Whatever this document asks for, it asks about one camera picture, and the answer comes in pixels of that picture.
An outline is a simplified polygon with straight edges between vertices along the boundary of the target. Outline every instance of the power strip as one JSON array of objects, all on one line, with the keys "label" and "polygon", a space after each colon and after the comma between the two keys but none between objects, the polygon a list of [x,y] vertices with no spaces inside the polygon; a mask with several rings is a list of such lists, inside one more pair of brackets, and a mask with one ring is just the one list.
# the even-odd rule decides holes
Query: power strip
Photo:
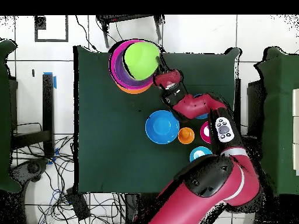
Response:
[{"label": "power strip", "polygon": [[65,197],[67,198],[68,203],[74,207],[74,212],[79,221],[90,217],[91,212],[84,198],[84,194],[74,194],[71,187],[67,189],[67,194]]}]

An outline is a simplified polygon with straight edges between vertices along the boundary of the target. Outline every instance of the lime green bowl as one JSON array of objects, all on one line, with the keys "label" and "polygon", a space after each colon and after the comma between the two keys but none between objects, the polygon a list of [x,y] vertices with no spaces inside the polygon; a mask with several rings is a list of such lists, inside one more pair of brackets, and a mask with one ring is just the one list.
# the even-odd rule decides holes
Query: lime green bowl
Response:
[{"label": "lime green bowl", "polygon": [[154,43],[137,42],[127,48],[123,62],[135,80],[144,80],[157,69],[159,55],[159,48]]}]

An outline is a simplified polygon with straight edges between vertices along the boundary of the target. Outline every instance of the table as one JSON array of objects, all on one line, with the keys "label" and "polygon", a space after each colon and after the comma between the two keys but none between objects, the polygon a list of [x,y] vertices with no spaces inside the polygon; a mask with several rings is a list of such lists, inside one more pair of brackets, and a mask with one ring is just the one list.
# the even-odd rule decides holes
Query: table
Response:
[{"label": "table", "polygon": [[[189,164],[190,152],[206,146],[199,128],[206,120],[192,120],[196,138],[190,145],[178,139],[157,145],[145,133],[147,117],[167,110],[159,89],[131,95],[115,85],[108,71],[108,53],[89,52],[74,47],[78,66],[78,191],[97,193],[157,193],[172,177]],[[180,69],[189,93],[213,92],[233,108],[235,96],[235,60],[239,49],[225,54],[164,55],[170,68]]]}]

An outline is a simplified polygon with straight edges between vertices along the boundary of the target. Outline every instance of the purple bowl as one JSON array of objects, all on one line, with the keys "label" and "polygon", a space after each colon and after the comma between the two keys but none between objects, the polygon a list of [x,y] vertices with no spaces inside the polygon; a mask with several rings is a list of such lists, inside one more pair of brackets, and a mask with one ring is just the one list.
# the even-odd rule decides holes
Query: purple bowl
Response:
[{"label": "purple bowl", "polygon": [[136,42],[145,42],[145,40],[127,40],[121,43],[111,54],[109,58],[109,72],[114,81],[126,89],[143,89],[146,86],[153,84],[152,76],[145,80],[134,80],[126,71],[123,65],[124,50]]},{"label": "purple bowl", "polygon": [[132,86],[132,87],[144,87],[144,85],[147,85],[149,82],[152,81],[152,76],[153,74],[144,80],[134,80],[127,72],[127,70],[124,67],[123,64],[123,53],[124,51],[122,51],[116,58],[116,62],[115,62],[115,74],[117,76],[117,78],[119,80],[121,80],[122,82],[124,82],[127,86]]}]

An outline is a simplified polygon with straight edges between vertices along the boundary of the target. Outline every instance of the green cloth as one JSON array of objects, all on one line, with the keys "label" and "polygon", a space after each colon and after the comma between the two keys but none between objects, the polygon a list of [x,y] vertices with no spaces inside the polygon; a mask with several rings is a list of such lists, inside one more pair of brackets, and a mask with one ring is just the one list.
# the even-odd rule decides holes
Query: green cloth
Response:
[{"label": "green cloth", "polygon": [[17,193],[21,186],[9,176],[12,161],[11,135],[11,94],[9,91],[8,68],[6,59],[9,53],[16,49],[16,45],[9,40],[0,41],[0,190]]},{"label": "green cloth", "polygon": [[261,166],[275,194],[299,194],[293,169],[293,89],[299,88],[299,55],[276,47],[257,65],[267,91],[264,102]]},{"label": "green cloth", "polygon": [[[78,49],[79,71],[79,192],[157,193],[183,167],[191,151],[208,145],[199,129],[207,120],[194,120],[195,140],[167,145],[150,141],[147,117],[167,110],[161,91],[151,86],[141,94],[128,94],[114,83],[108,70],[108,53]],[[239,49],[215,54],[164,54],[170,68],[180,69],[189,93],[214,92],[233,107],[234,64]]]}]

